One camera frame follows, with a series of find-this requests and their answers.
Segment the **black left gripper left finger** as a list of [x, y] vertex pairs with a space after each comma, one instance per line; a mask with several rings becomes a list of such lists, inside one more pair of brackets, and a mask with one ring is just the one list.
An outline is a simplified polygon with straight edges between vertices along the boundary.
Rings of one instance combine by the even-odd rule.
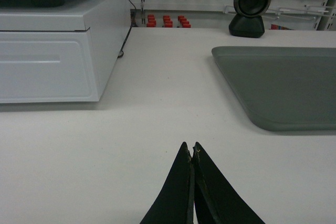
[[195, 172], [183, 142], [156, 200], [141, 223], [193, 223]]

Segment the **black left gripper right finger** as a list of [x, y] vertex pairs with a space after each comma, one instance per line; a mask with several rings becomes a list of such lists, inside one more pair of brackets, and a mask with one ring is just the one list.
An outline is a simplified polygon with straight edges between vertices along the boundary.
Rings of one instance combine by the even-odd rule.
[[264, 223], [225, 178], [200, 143], [193, 147], [198, 223]]

